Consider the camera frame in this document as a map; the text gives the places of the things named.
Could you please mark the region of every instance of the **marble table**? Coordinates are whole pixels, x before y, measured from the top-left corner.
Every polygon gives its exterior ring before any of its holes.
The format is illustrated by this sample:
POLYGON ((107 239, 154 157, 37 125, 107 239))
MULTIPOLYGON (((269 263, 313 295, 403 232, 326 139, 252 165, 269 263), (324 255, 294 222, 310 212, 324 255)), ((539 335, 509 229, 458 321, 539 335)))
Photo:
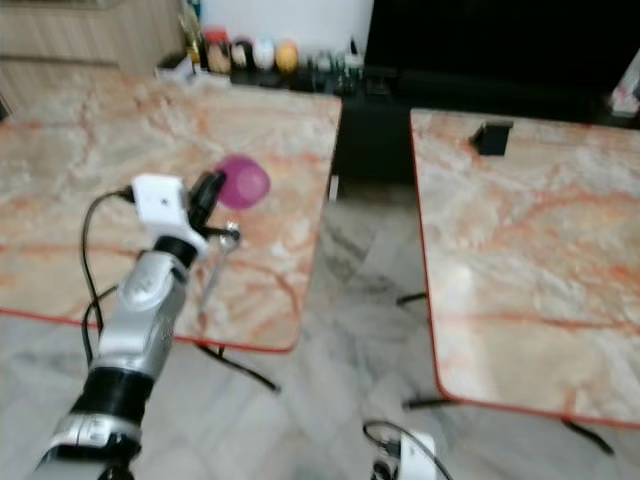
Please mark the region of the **marble table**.
MULTIPOLYGON (((194 269, 175 333, 255 351, 291 350, 340 109, 333 97, 206 79, 187 87, 120 74, 73 79, 0 124, 0 312, 77 323, 88 301, 78 244, 90 201, 143 172, 179 175, 191 185, 225 155, 240 153, 267 171, 271 192, 247 211, 216 209, 210 223, 238 222, 244 242, 201 317, 197 302, 217 249, 194 269)), ((98 289, 119 281, 149 246, 130 205, 103 204, 89 248, 98 289)))
POLYGON ((640 132, 506 119, 481 157, 487 120, 411 114, 439 388, 639 428, 640 132))

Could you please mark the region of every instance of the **table leg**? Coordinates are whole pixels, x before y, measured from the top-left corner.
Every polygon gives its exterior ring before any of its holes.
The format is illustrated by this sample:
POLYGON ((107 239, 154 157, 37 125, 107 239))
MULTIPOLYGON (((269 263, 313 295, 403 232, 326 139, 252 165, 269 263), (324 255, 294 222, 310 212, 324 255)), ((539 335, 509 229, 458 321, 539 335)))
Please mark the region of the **table leg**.
POLYGON ((245 375, 253 378, 257 382, 260 382, 262 385, 267 387, 272 392, 276 392, 276 393, 280 392, 280 386, 273 383, 267 377, 260 375, 255 370, 251 370, 250 368, 245 367, 244 365, 241 365, 237 362, 234 362, 233 360, 224 358, 224 347, 220 347, 217 352, 215 350, 210 349, 209 347, 205 347, 204 345, 196 344, 196 347, 198 348, 198 350, 204 352, 207 356, 211 357, 212 359, 222 363, 223 365, 229 368, 232 368, 241 373, 244 373, 245 375))
POLYGON ((415 300, 422 300, 423 298, 427 298, 427 292, 421 293, 413 293, 411 295, 405 295, 404 297, 400 297, 396 300, 396 305, 401 307, 407 303, 413 302, 415 300))
MULTIPOLYGON (((402 406, 405 410, 417 410, 420 408, 432 408, 441 407, 443 405, 460 405, 460 402, 454 400, 448 400, 446 398, 416 398, 414 400, 407 400, 403 402, 402 406)), ((600 435, 591 430, 588 430, 580 425, 569 420, 562 420, 562 424, 571 430, 576 435, 589 440, 594 443, 603 453, 606 455, 615 455, 613 447, 609 445, 600 435)))
POLYGON ((335 202, 338 200, 338 186, 340 184, 340 177, 338 175, 331 175, 329 180, 329 201, 335 202))

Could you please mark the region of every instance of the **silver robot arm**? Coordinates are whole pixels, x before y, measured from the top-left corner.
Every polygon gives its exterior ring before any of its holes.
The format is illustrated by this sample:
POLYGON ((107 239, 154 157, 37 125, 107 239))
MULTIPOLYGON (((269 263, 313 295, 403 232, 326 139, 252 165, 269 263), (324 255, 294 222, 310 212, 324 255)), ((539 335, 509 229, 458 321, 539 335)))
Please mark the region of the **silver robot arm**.
POLYGON ((188 198, 175 178, 150 177, 142 187, 134 181, 133 190, 155 245, 120 283, 83 391, 29 480, 133 479, 129 464, 141 449, 145 405, 169 355, 189 267, 206 257, 204 225, 225 180, 220 173, 203 175, 188 198), (162 215, 147 208, 156 200, 162 215), (175 207, 173 218, 167 202, 175 207))

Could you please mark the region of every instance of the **marble floor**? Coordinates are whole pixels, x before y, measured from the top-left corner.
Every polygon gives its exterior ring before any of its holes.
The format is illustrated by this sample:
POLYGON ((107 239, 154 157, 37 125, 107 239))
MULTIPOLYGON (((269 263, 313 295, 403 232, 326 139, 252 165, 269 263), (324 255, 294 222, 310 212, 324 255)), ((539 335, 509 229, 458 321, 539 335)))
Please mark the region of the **marble floor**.
MULTIPOLYGON (((365 480, 363 418, 430 433, 457 480, 640 478, 640 431, 598 427, 603 455, 553 420, 470 406, 403 412, 436 393, 427 307, 395 306, 424 276, 415 194, 347 184, 328 203, 303 329, 285 356, 230 356, 271 375, 274 395, 175 345, 145 416, 139 480, 365 480)), ((0 318, 0 478, 24 478, 85 375, 79 330, 0 318)))

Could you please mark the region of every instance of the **egg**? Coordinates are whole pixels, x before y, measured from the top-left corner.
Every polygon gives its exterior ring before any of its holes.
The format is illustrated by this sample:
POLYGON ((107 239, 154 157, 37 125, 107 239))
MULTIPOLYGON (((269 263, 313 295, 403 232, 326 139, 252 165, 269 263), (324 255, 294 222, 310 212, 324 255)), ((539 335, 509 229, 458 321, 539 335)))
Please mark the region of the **egg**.
POLYGON ((276 65, 282 73, 291 73, 298 68, 298 47, 291 40, 284 40, 278 45, 276 65))
POLYGON ((259 38, 253 44, 253 61, 260 70, 273 68, 275 58, 275 44, 270 38, 259 38))

